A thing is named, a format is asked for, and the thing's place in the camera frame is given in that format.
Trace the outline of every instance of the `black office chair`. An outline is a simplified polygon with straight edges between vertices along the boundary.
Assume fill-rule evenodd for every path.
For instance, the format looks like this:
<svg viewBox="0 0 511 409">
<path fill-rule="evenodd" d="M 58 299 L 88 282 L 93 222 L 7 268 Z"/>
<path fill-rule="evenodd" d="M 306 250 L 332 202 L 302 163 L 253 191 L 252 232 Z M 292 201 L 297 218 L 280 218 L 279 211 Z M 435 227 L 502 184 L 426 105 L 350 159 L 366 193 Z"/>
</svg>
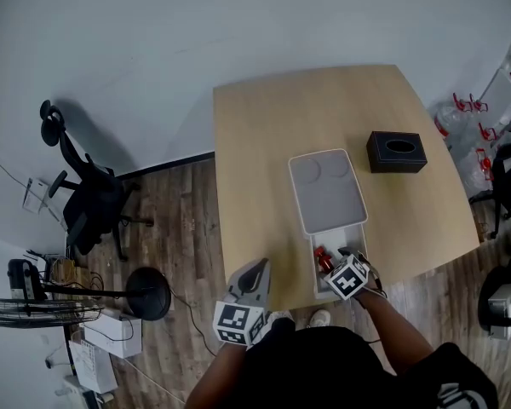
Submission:
<svg viewBox="0 0 511 409">
<path fill-rule="evenodd" d="M 497 236 L 500 228 L 502 206 L 508 211 L 504 218 L 506 220 L 511 218 L 511 169 L 506 171 L 504 167 L 504 161 L 510 158 L 511 144 L 500 147 L 492 164 L 492 175 L 494 176 L 492 191 L 482 196 L 477 195 L 469 200 L 471 205 L 485 200 L 495 201 L 495 227 L 494 232 L 491 233 L 492 239 Z"/>
<path fill-rule="evenodd" d="M 63 211 L 68 226 L 66 243 L 75 245 L 82 255 L 86 255 L 100 243 L 102 234 L 112 232 L 119 259 L 127 261 L 121 250 L 119 223 L 140 222 L 153 226 L 151 219 L 135 219 L 121 214 L 130 194 L 140 190 L 140 186 L 133 183 L 125 191 L 112 169 L 102 170 L 88 154 L 85 154 L 87 162 L 83 162 L 66 134 L 65 120 L 59 108 L 51 105 L 49 100 L 42 104 L 40 117 L 43 140 L 50 147 L 60 143 L 62 156 L 81 179 L 79 184 L 67 181 L 67 173 L 62 171 L 49 188 L 50 198 L 59 187 L 74 191 Z"/>
</svg>

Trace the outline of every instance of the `sneaker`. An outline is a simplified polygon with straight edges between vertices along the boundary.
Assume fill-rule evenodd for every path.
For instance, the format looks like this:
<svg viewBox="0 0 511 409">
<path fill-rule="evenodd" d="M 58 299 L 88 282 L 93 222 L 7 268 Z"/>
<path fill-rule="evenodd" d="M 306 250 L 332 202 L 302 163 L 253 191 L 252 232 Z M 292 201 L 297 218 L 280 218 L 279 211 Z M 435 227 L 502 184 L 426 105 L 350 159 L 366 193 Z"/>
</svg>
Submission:
<svg viewBox="0 0 511 409">
<path fill-rule="evenodd" d="M 260 332 L 254 338 L 254 344 L 260 342 L 263 339 L 263 337 L 271 330 L 271 327 L 273 327 L 273 322 L 280 318 L 288 318 L 292 321 L 295 321 L 293 319 L 293 316 L 291 316 L 289 310 L 279 310 L 277 312 L 271 312 L 267 317 L 267 323 L 261 328 Z"/>
<path fill-rule="evenodd" d="M 294 321 L 293 316 L 291 316 L 291 312 L 289 310 L 278 310 L 276 312 L 271 312 L 269 317 L 267 318 L 267 325 L 269 328 L 273 325 L 273 322 L 279 320 L 280 318 L 289 318 Z"/>
<path fill-rule="evenodd" d="M 318 309 L 314 312 L 307 327 L 326 327 L 331 324 L 330 311 L 325 309 Z"/>
</svg>

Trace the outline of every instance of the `tissue box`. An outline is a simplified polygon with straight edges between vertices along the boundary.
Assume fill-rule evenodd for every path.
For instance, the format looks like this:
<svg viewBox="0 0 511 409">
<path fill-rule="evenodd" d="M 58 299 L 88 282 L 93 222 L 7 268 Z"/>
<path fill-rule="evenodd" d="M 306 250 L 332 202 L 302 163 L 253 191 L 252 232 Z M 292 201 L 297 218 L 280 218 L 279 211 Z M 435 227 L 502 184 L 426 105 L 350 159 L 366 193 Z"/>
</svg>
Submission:
<svg viewBox="0 0 511 409">
<path fill-rule="evenodd" d="M 417 133 L 373 132 L 367 155 L 371 173 L 417 173 L 428 163 Z"/>
</svg>

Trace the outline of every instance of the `wooden table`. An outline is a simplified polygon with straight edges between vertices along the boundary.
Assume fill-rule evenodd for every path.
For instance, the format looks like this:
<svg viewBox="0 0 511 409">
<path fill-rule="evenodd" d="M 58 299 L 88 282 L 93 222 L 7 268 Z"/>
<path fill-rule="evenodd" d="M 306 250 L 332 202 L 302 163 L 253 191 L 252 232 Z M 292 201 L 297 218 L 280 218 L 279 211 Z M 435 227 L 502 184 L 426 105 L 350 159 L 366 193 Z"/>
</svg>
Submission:
<svg viewBox="0 0 511 409">
<path fill-rule="evenodd" d="M 215 159 L 225 274 L 266 256 L 270 308 L 313 296 L 288 159 L 343 147 L 369 219 L 368 257 L 385 284 L 449 262 L 479 245 L 451 156 L 396 66 L 348 66 L 258 78 L 214 91 Z M 428 158 L 417 174 L 371 174 L 372 130 L 416 132 Z"/>
</svg>

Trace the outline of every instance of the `person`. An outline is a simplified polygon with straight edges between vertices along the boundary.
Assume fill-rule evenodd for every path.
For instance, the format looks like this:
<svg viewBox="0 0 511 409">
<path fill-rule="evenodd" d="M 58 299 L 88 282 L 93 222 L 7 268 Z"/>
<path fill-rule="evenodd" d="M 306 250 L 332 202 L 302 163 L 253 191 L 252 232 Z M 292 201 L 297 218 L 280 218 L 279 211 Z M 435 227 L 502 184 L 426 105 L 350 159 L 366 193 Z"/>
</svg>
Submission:
<svg viewBox="0 0 511 409">
<path fill-rule="evenodd" d="M 459 348 L 432 346 L 379 295 L 375 279 L 355 298 L 369 313 L 396 372 L 370 345 L 330 325 L 323 309 L 296 331 L 291 314 L 269 316 L 270 331 L 246 350 L 224 344 L 187 399 L 187 409 L 251 407 L 393 407 L 493 409 L 494 384 Z"/>
</svg>

